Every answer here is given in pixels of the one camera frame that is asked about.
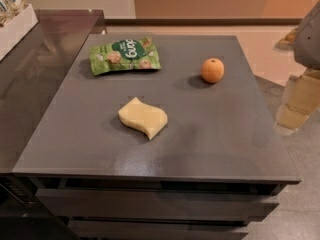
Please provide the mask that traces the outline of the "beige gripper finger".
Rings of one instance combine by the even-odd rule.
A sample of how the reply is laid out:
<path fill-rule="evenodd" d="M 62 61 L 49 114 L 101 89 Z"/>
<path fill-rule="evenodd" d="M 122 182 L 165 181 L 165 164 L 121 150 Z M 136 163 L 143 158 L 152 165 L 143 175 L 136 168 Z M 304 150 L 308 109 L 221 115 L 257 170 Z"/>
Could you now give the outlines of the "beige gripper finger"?
<path fill-rule="evenodd" d="M 291 49 L 294 47 L 295 39 L 297 36 L 298 28 L 292 29 L 289 33 L 287 33 L 282 39 L 280 39 L 276 47 L 279 49 Z"/>
<path fill-rule="evenodd" d="M 320 71 L 307 68 L 285 85 L 274 129 L 283 136 L 296 132 L 320 108 Z"/>

